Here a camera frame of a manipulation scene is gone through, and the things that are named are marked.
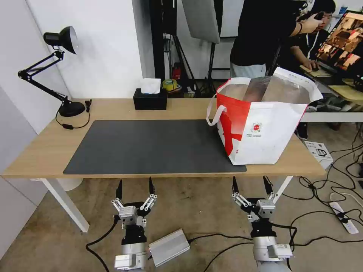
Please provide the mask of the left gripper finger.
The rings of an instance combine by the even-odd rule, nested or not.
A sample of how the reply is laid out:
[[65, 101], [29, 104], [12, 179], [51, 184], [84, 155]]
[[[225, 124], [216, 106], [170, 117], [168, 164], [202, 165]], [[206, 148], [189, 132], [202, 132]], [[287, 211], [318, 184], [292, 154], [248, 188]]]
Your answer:
[[155, 187], [152, 182], [152, 178], [149, 178], [149, 196], [140, 207], [140, 211], [149, 212], [157, 201], [157, 194], [155, 193]]
[[124, 208], [124, 205], [122, 203], [122, 184], [123, 181], [122, 179], [120, 179], [118, 187], [116, 189], [115, 198], [111, 200], [111, 203], [115, 207], [117, 212], [121, 212], [122, 208]]

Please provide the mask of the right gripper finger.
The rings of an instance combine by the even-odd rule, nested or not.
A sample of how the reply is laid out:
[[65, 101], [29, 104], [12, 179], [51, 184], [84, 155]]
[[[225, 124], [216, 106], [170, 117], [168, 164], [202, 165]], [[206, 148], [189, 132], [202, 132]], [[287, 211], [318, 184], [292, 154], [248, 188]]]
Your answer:
[[242, 196], [239, 193], [239, 188], [237, 184], [236, 177], [233, 176], [233, 183], [232, 183], [232, 195], [231, 195], [233, 201], [240, 207], [241, 210], [243, 210], [246, 213], [251, 213], [253, 211], [254, 205], [246, 199], [244, 196]]
[[276, 204], [278, 195], [274, 193], [273, 191], [273, 185], [270, 182], [269, 178], [266, 176], [263, 176], [264, 186], [267, 194], [267, 200], [271, 201], [273, 204]]

